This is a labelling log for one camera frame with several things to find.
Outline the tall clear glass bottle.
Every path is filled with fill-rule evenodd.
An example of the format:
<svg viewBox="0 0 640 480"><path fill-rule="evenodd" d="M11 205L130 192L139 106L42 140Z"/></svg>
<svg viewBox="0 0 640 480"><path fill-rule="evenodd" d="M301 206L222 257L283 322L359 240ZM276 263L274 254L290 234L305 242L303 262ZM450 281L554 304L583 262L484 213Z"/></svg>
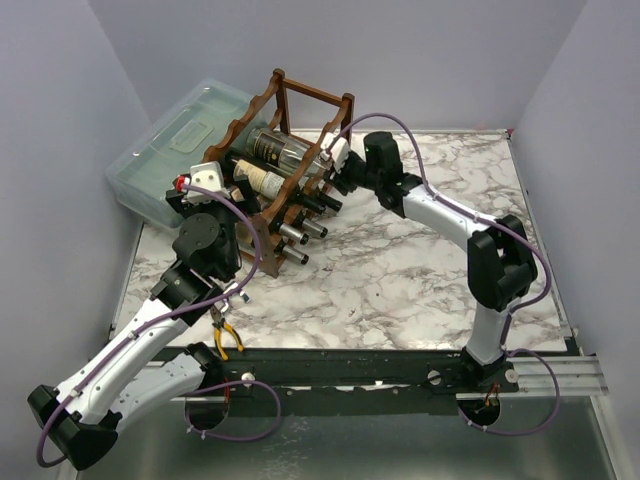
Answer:
<svg viewBox="0 0 640 480"><path fill-rule="evenodd" d="M297 171L308 148L304 142L267 127L251 130L245 142L248 154L287 175Z"/></svg>

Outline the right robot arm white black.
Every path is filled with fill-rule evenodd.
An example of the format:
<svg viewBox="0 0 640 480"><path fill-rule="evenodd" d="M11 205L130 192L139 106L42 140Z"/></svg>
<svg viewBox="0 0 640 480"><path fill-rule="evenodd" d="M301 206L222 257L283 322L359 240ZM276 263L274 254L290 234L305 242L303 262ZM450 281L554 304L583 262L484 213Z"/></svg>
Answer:
<svg viewBox="0 0 640 480"><path fill-rule="evenodd" d="M460 354L459 376L467 389L485 390L506 362L502 345L511 309L538 275L522 222L513 215L483 217L427 189L421 177L404 170L389 132L366 135L364 151L360 157L344 139L328 141L321 147L321 158L331 163L325 179L343 195L358 188L372 191L383 208L463 250L467 284L477 306L470 339Z"/></svg>

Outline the tall dark green bottle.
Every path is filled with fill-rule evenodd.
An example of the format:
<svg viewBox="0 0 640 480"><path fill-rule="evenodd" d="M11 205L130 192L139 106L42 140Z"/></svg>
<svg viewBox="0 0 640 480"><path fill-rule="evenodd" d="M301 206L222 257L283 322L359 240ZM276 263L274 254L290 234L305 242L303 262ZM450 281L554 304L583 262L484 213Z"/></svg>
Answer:
<svg viewBox="0 0 640 480"><path fill-rule="evenodd" d="M275 201L283 190L285 182L283 176L251 163L245 158L230 156L223 161L223 165L233 179L242 175L246 176L252 189L269 200ZM290 203L306 207L317 214L323 214L327 208L339 212L343 206L342 202L322 191L318 191L314 195L305 194L300 187L296 187L291 193Z"/></svg>

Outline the green bottle white neck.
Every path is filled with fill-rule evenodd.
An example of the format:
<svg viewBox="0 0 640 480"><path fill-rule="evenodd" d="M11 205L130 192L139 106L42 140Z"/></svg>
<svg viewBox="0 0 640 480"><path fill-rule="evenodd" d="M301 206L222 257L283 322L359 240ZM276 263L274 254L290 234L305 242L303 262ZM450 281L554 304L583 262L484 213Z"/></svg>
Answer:
<svg viewBox="0 0 640 480"><path fill-rule="evenodd" d="M306 245L309 241L309 236L305 232L298 230L287 223L281 223L279 225L278 232L280 235L301 245Z"/></svg>

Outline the green bottle grey label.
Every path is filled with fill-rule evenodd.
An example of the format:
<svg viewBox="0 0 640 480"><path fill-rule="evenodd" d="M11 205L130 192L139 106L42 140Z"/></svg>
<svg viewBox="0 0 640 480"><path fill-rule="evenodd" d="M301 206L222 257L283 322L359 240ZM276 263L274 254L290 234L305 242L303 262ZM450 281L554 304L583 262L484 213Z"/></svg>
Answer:
<svg viewBox="0 0 640 480"><path fill-rule="evenodd" d="M298 226L310 237L323 239L328 234L328 229L309 218L303 218L298 222Z"/></svg>

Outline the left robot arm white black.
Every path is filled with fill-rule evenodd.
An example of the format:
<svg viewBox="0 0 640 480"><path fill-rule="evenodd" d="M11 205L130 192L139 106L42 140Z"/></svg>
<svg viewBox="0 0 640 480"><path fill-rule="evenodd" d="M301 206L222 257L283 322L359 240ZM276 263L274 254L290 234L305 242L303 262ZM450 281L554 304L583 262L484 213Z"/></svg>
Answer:
<svg viewBox="0 0 640 480"><path fill-rule="evenodd" d="M132 320L85 366L56 386L40 385L27 402L41 428L36 462L65 461L85 470L101 460L139 417L182 394L214 393L221 357L203 344L153 372L147 364L207 311L245 286L224 290L241 266L236 225L257 234L249 217L260 206L247 177L228 191L206 168L176 178L168 202L185 214L172 248L176 259Z"/></svg>

